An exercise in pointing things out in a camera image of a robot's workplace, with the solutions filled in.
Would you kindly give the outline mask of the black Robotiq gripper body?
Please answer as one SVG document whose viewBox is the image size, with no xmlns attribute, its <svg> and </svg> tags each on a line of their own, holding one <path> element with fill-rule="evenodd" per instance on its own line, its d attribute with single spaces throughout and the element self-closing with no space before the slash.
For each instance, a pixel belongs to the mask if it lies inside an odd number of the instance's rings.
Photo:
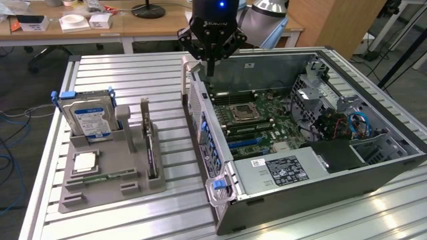
<svg viewBox="0 0 427 240">
<path fill-rule="evenodd" d="M 189 29 L 201 46 L 223 45 L 237 30 L 236 0 L 195 0 Z"/>
</svg>

